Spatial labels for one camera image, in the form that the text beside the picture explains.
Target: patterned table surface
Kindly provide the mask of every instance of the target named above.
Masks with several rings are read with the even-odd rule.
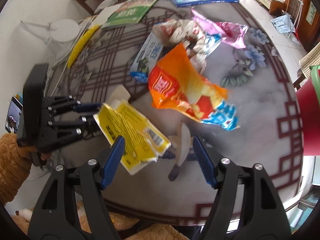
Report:
[[[237,165],[262,163],[279,190],[282,201],[298,190],[302,168],[301,120],[295,91],[288,72],[270,38],[255,18],[238,3],[211,3],[195,9],[215,22],[245,24],[246,49],[227,44],[207,58],[204,76],[220,84],[230,74],[236,60],[251,59],[253,76],[241,86],[228,86],[228,102],[236,105],[241,127],[225,131],[199,124],[174,110],[151,106],[151,96],[143,84],[129,74],[132,60],[155,23],[168,17],[191,18],[190,7],[176,8],[169,0],[159,0],[138,25],[98,31],[66,73],[60,92],[82,102],[104,102],[116,84],[132,94],[132,104],[165,135],[174,135],[178,123],[185,122],[191,135],[200,134]],[[238,69],[231,71],[238,75]],[[60,74],[55,73],[56,80]],[[62,155],[69,166],[83,164],[108,147],[104,137],[66,147]],[[180,174],[170,182],[174,160],[159,159],[134,176],[122,165],[112,184],[103,192],[112,211],[172,225],[205,223],[216,192],[205,182],[197,161],[183,163]],[[243,187],[239,186],[234,217],[239,215]]]

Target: silver screw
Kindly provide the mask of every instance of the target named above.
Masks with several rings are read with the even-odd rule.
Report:
[[[263,166],[260,163],[257,163],[254,165],[254,168],[258,171],[261,171],[263,169]]]
[[[56,171],[62,171],[63,170],[63,166],[62,165],[58,165],[57,167],[56,167]]]
[[[222,159],[221,159],[221,162],[222,162],[223,164],[227,165],[227,164],[230,163],[230,159],[228,159],[228,158],[222,158]]]
[[[90,166],[96,165],[96,164],[97,164],[97,160],[96,160],[96,159],[88,160],[88,164],[89,164]]]

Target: smartphone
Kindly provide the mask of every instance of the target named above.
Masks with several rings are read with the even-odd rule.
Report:
[[[8,133],[18,132],[21,111],[22,104],[16,97],[12,97],[7,114],[7,120],[5,122],[5,129]]]

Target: person's arm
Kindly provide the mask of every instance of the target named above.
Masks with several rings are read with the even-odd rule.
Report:
[[[0,138],[0,201],[3,205],[14,199],[31,168],[28,148],[18,148],[17,135],[4,134]]]

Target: green rim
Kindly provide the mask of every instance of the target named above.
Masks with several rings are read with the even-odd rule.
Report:
[[[311,66],[310,69],[311,69],[312,84],[313,84],[313,87],[315,88],[318,102],[320,104],[320,77],[319,77],[319,71],[318,71],[320,69],[320,65]]]

